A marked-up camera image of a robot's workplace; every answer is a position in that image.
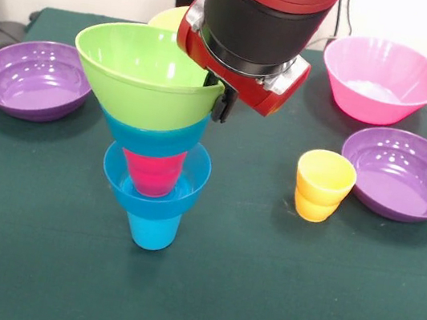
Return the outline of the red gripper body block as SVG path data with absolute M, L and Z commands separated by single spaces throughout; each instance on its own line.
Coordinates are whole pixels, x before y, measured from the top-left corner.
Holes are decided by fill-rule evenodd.
M 270 75 L 246 75 L 223 63 L 204 41 L 204 3 L 195 0 L 177 32 L 178 46 L 199 66 L 212 71 L 226 87 L 238 93 L 238 99 L 265 116 L 277 112 L 305 82 L 311 65 L 297 55 L 281 71 Z

